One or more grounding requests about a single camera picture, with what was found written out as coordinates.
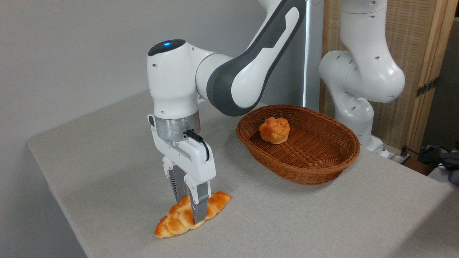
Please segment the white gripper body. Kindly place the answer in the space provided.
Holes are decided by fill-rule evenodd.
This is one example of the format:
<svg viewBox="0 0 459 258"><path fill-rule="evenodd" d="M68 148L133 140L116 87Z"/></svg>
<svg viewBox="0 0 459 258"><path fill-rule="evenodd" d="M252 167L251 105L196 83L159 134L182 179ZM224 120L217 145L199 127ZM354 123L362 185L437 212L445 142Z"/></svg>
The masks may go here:
<svg viewBox="0 0 459 258"><path fill-rule="evenodd" d="M209 145L189 137L187 131L200 132L198 114L181 119L161 119L148 115L156 148L197 182L210 181L216 175Z"/></svg>

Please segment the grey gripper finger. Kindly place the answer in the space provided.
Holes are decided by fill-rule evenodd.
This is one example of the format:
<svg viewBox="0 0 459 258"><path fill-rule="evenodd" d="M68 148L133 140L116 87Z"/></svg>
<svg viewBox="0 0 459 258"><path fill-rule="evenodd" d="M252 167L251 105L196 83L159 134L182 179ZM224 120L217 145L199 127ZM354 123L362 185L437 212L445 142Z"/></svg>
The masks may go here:
<svg viewBox="0 0 459 258"><path fill-rule="evenodd" d="M184 180L186 173L166 156L162 159L162 163L165 175L170 180L175 200L179 203L185 196L188 196L188 186Z"/></svg>
<svg viewBox="0 0 459 258"><path fill-rule="evenodd" d="M207 216L208 198L212 196L210 182L198 183L189 174L184 176L190 197L194 224L204 221Z"/></svg>

